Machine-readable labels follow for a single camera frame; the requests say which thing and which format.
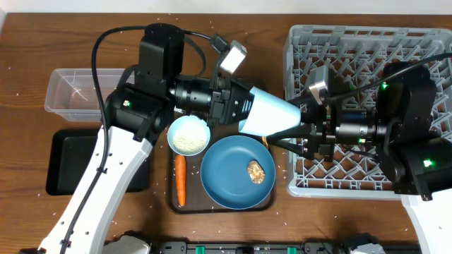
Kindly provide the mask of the light blue rice bowl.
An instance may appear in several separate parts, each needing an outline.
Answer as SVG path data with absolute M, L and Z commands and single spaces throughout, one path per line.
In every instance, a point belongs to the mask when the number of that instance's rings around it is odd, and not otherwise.
M 201 153 L 210 141 L 207 123 L 197 116 L 181 116 L 174 120 L 167 132 L 167 142 L 178 155 Z

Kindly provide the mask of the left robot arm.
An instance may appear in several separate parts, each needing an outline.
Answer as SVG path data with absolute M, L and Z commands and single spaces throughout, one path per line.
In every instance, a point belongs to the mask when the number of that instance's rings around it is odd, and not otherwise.
M 183 75 L 184 47 L 195 32 L 154 23 L 143 28 L 136 65 L 116 89 L 100 97 L 102 125 L 88 166 L 64 213 L 36 253 L 100 253 L 111 220 L 131 179 L 148 158 L 174 109 L 207 116 L 208 126 L 248 117 L 249 89 L 232 79 L 246 48 L 220 35 L 208 38 L 218 53 L 212 76 Z

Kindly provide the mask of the light blue plastic cup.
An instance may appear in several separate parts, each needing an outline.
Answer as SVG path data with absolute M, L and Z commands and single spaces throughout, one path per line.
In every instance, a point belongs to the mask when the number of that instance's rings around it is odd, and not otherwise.
M 240 133 L 266 137 L 300 125 L 299 107 L 257 87 L 250 94 L 254 100 L 247 118 L 239 122 Z

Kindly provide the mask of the orange carrot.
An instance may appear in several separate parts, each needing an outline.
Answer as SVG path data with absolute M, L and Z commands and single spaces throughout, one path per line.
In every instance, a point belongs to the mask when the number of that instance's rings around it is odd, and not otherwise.
M 175 179 L 179 205 L 186 203 L 186 159 L 183 155 L 177 155 L 175 159 Z

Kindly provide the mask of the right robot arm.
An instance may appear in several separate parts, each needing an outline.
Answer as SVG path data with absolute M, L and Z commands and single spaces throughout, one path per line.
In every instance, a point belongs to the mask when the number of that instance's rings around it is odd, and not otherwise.
M 374 158 L 401 196 L 423 253 L 451 252 L 451 142 L 431 130 L 436 85 L 424 62 L 390 63 L 373 109 L 346 109 L 358 90 L 342 85 L 334 72 L 315 68 L 298 126 L 272 134 L 271 145 L 306 159 L 332 160 L 336 145 L 373 147 Z

